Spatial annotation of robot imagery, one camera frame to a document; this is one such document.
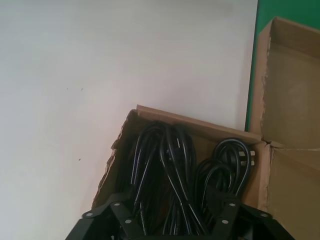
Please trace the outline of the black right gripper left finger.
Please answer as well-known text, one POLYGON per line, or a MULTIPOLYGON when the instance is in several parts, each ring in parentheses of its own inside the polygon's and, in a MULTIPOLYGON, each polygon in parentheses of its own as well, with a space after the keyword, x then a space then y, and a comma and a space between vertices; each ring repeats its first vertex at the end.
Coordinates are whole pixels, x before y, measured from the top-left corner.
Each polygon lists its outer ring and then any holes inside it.
POLYGON ((86 237, 143 237, 144 232, 133 217, 129 193, 112 194, 105 204, 82 215, 86 237))

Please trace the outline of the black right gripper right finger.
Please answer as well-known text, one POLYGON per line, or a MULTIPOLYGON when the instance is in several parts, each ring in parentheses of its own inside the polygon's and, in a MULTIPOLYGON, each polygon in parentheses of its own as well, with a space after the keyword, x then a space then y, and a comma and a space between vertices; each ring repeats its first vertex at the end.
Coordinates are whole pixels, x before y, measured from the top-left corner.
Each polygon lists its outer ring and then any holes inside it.
POLYGON ((270 214, 242 203, 231 193, 210 193, 206 198, 213 215, 213 237, 272 237, 270 214))

